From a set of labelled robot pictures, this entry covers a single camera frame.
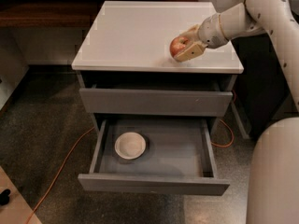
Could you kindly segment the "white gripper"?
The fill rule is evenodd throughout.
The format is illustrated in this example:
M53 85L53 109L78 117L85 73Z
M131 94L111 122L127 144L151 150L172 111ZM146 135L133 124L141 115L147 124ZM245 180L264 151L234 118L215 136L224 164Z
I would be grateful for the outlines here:
M217 49L228 43L228 39L221 29L220 14L216 13L206 18L201 25L192 26L189 30L179 35L181 42L191 42L190 44L182 44L174 55L174 59L178 62L186 62L201 56L206 47L209 49Z

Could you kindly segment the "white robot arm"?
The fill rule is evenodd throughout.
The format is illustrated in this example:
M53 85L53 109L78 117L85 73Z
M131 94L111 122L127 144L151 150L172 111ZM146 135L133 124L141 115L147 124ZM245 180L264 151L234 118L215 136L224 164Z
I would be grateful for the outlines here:
M299 103L299 25L289 0L243 0L174 38L171 56L186 62L241 37L266 33L277 59L252 68L256 97L287 95ZM246 224L299 224L299 117L285 118L261 133L253 151Z

